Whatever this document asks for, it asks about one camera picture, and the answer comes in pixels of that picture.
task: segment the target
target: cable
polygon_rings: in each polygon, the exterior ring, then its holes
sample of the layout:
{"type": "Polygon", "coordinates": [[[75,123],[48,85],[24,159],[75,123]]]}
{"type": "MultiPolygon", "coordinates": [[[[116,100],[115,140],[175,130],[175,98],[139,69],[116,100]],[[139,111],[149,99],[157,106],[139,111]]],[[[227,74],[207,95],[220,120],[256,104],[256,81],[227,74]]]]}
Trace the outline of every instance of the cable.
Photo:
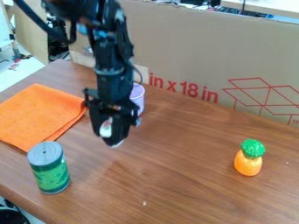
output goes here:
{"type": "Polygon", "coordinates": [[[242,10],[240,11],[240,15],[244,15],[245,6],[246,6],[246,0],[243,0],[243,5],[242,5],[242,10]]]}
{"type": "Polygon", "coordinates": [[[7,59],[1,60],[0,63],[5,62],[5,61],[8,61],[8,60],[7,59]]]}
{"type": "Polygon", "coordinates": [[[64,57],[62,57],[62,59],[64,60],[70,53],[66,53],[66,55],[64,57]]]}

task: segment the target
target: tin can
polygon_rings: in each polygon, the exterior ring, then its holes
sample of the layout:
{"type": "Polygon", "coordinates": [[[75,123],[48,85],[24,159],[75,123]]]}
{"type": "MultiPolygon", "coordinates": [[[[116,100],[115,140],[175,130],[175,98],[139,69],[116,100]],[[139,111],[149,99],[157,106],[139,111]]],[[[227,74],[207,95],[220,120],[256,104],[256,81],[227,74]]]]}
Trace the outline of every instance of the tin can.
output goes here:
{"type": "Polygon", "coordinates": [[[59,143],[39,143],[29,150],[27,159],[42,193],[60,193],[70,184],[65,156],[59,143]]]}

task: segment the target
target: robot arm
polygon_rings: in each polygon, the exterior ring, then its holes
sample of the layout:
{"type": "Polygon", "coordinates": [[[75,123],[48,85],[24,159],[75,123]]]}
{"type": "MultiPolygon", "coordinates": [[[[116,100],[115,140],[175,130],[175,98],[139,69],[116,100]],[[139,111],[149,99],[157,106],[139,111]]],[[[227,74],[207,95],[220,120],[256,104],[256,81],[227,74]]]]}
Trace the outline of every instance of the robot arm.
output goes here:
{"type": "MultiPolygon", "coordinates": [[[[24,10],[23,0],[14,1],[24,10]]],[[[94,134],[109,146],[119,145],[128,136],[130,126],[139,123],[139,107],[129,99],[135,68],[130,62],[133,46],[121,6],[115,0],[42,0],[42,4],[55,16],[72,21],[72,37],[73,24],[86,26],[94,52],[97,89],[83,90],[84,103],[89,108],[94,134]]]]}

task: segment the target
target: orange toy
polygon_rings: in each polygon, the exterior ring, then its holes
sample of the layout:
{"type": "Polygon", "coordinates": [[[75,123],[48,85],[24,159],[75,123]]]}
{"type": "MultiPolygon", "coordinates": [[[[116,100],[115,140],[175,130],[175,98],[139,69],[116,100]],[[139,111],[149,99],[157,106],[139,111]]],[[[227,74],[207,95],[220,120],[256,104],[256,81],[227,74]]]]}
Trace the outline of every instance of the orange toy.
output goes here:
{"type": "Polygon", "coordinates": [[[262,166],[262,156],[266,151],[264,145],[259,141],[247,139],[240,148],[234,159],[234,168],[245,176],[258,174],[262,166]]]}

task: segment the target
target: can lid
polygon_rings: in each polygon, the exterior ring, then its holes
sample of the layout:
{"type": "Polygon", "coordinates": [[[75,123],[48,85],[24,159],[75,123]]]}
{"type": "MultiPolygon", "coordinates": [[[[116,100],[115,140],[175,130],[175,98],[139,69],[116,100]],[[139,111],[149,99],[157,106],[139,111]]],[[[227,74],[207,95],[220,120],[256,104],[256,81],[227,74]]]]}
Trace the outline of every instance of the can lid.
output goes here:
{"type": "Polygon", "coordinates": [[[59,160],[62,155],[62,147],[59,143],[43,142],[29,150],[27,159],[33,166],[48,166],[59,160]]]}

